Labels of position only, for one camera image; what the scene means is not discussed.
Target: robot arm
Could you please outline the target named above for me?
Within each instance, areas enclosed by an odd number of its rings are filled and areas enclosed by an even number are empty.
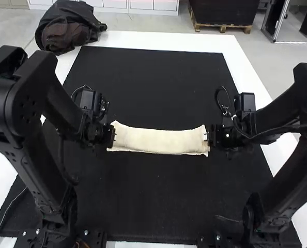
[[[76,221],[76,194],[45,143],[40,117],[56,127],[62,143],[111,147],[114,128],[106,123],[109,103],[102,95],[88,87],[78,89],[82,96],[77,106],[58,81],[56,65],[49,52],[37,51],[27,59],[21,48],[0,48],[0,152],[32,193],[43,228],[68,237]]]
[[[244,208],[243,241],[247,244],[278,242],[294,213],[307,202],[307,64],[299,64],[294,75],[295,83],[260,110],[255,109],[254,94],[236,95],[234,106],[230,100],[226,106],[219,101],[225,89],[216,92],[222,123],[211,126],[209,143],[229,155],[252,144],[271,144],[286,132],[301,134],[291,157],[263,190],[250,196]]]

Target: white floor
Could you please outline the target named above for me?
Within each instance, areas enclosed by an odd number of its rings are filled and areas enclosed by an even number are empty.
[[[32,53],[37,49],[34,33],[44,11],[0,9],[0,46],[17,45]],[[98,20],[105,22],[109,30],[132,30],[147,32],[195,33],[187,4],[180,4],[177,17],[156,15],[95,13]],[[276,98],[293,83],[293,68],[307,62],[307,44],[272,44],[260,31],[263,13],[258,13],[250,35],[242,30],[227,29],[225,35],[235,35],[261,81]],[[219,34],[216,28],[201,30],[201,34]],[[289,15],[283,23],[279,40],[301,41],[295,18]]]

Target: black mat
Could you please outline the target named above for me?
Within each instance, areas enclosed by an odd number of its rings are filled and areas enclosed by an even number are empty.
[[[109,121],[166,130],[220,122],[214,90],[237,93],[222,54],[82,47],[66,79],[71,94],[88,84],[111,103]],[[46,121],[47,144],[56,155],[57,135]],[[225,153],[170,156],[108,153],[67,143],[65,162],[80,178],[78,228],[102,228],[110,240],[194,243],[211,236],[214,215],[241,220],[250,193],[272,175],[259,146],[229,161]],[[0,211],[24,188],[19,178]],[[16,236],[35,228],[39,215],[24,196],[1,232]],[[297,239],[295,231],[287,239]]]

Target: white towel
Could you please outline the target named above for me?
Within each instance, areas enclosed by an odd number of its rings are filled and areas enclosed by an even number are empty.
[[[191,130],[169,131],[133,128],[116,120],[111,124],[116,129],[116,136],[108,151],[209,155],[210,147],[204,141],[207,138],[204,125]]]

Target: table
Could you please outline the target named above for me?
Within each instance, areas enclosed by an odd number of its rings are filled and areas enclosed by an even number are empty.
[[[223,53],[228,68],[231,72],[236,88],[239,92],[253,92],[256,95],[257,109],[262,108],[272,101],[264,85],[251,66],[236,38],[231,35],[202,35],[202,34],[170,34],[147,32],[109,31],[100,36],[98,42],[91,46],[149,49],[165,51],[188,52],[217,52]],[[80,48],[58,57],[56,75],[63,84]],[[284,134],[277,142],[262,145],[267,163],[275,175],[285,161],[289,158],[297,140],[292,134]],[[0,207],[16,177],[17,173],[8,160],[0,154]],[[304,247],[307,246],[307,204],[293,217],[294,226]],[[16,238],[0,238],[0,247],[13,247]],[[179,248],[188,245],[149,244],[130,242],[108,242],[109,248],[129,248],[137,246],[150,246],[150,248]]]

